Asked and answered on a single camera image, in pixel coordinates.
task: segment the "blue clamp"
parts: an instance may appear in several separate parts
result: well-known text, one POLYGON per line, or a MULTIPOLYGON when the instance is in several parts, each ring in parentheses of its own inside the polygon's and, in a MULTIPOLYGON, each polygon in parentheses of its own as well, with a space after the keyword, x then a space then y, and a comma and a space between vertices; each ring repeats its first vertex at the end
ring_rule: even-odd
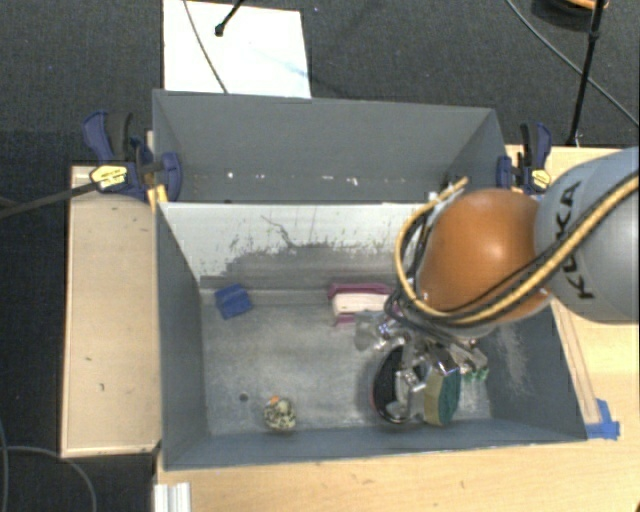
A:
POLYGON ((216 307, 225 320, 249 311, 253 304, 247 291, 239 284, 232 284, 215 292, 216 307))
POLYGON ((84 142, 96 154, 99 164, 118 163, 127 169, 124 183, 98 190, 146 201, 146 192, 151 185, 145 183, 144 175, 153 173, 155 184, 165 185, 169 201, 176 201, 182 187, 182 167, 178 155, 164 153, 161 163, 154 164, 153 153, 144 141, 129 137, 131 117, 131 114, 109 114, 105 110, 98 110, 82 123, 84 142))
POLYGON ((518 153, 518 165, 511 158, 501 156, 496 168, 496 186, 510 189, 517 187, 527 195, 544 194, 551 180, 544 166, 551 153, 551 132, 542 123, 532 126, 522 123, 523 151, 518 153))
POLYGON ((600 423, 585 425, 587 437, 589 439, 611 439, 617 441, 620 436, 620 422, 611 419, 607 402, 596 398, 596 403, 598 404, 598 409, 600 409, 602 421, 600 423))

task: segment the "black object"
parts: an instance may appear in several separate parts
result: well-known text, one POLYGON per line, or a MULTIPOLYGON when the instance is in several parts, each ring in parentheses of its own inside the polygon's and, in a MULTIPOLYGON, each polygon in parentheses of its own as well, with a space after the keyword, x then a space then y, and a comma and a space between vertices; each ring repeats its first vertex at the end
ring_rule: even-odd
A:
POLYGON ((215 30, 215 34, 216 37, 222 37, 224 35, 224 29, 227 26, 227 23, 229 22, 229 20, 233 17, 233 15, 236 13, 236 11, 238 9, 240 9, 240 6, 244 3, 244 0, 238 0, 233 8, 231 9, 231 11, 229 11, 229 14, 227 14, 227 16, 225 17, 224 20, 222 20, 222 23, 220 23, 219 25, 216 25, 216 30, 215 30))
POLYGON ((596 8, 591 17, 591 28, 589 29, 589 46, 587 48, 587 56, 584 59, 582 67, 582 79, 580 80, 580 89, 578 89, 578 97, 576 99, 576 108, 573 112, 573 122, 571 123, 571 131, 567 138, 567 146, 578 146, 578 124, 580 123, 580 114, 582 113, 582 104, 584 103, 584 93, 589 80, 589 71, 591 69, 591 61, 593 60, 593 52, 596 48, 596 41, 600 37, 600 21, 602 20, 602 12, 607 0, 596 0, 596 8))

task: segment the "wooden table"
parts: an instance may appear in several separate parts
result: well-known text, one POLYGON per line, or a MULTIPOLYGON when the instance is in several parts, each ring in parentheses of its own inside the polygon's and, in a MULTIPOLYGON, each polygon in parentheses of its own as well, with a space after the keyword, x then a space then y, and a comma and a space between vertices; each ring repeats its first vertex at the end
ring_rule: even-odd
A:
MULTIPOLYGON (((511 154, 517 149, 508 148, 511 154)), ((554 148, 547 169, 557 176, 611 151, 554 148)), ((76 200, 72 207, 77 229, 72 231, 71 257, 81 254, 91 265, 73 266, 70 261, 73 296, 67 318, 61 438, 67 456, 150 451, 160 437, 157 346, 151 325, 152 264, 146 249, 150 251, 151 242, 144 231, 150 214, 141 203, 109 200, 120 203, 106 206, 103 197, 84 199, 99 202, 99 208, 118 208, 113 212, 125 205, 119 234, 114 233, 110 244, 93 249, 92 236, 99 237, 95 231, 85 231, 109 228, 84 222, 81 210, 74 210, 80 204, 76 200), (128 292, 115 291, 117 283, 109 281, 108 273, 103 276, 109 283, 106 292, 96 290, 95 275, 87 281, 91 270, 117 260, 114 248, 122 250, 134 233, 142 247, 138 251, 141 266, 134 282, 128 283, 128 292), (130 322, 105 335, 97 333, 96 317, 115 305, 132 311, 130 322), (76 325, 80 318, 81 325, 76 325), (88 322, 94 322, 93 329, 88 322), (138 329, 136 343, 131 340, 132 329, 138 329)), ((159 464, 157 481, 190 482, 193 512, 633 511, 640 502, 638 327, 607 327, 572 314, 562 319, 565 330, 575 329, 595 395, 608 402, 614 420, 621 423, 617 441, 169 473, 159 464)), ((567 337, 573 339, 565 332, 563 339, 567 337)), ((580 358, 580 353, 572 357, 580 358)))

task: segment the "blue tape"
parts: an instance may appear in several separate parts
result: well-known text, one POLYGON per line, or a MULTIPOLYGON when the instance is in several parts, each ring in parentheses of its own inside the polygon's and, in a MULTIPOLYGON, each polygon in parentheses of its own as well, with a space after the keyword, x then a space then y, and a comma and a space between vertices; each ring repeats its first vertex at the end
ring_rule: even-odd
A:
POLYGON ((221 288, 214 294, 216 307, 225 320, 249 311, 253 304, 247 291, 239 284, 221 288))
POLYGON ((600 409, 602 421, 585 425, 587 437, 589 439, 611 439, 612 441, 617 441, 620 436, 620 422, 612 421, 606 401, 596 398, 596 403, 598 404, 598 409, 600 409))

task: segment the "white paper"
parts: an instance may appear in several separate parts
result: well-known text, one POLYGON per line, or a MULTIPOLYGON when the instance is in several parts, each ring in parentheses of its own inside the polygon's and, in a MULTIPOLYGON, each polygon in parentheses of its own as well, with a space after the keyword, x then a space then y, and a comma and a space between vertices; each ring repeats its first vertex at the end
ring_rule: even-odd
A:
MULTIPOLYGON (((232 4, 186 2, 202 44, 234 94, 310 98, 302 19, 297 11, 240 7, 223 37, 214 30, 232 4)), ((182 0, 164 0, 164 87, 222 92, 182 0)))

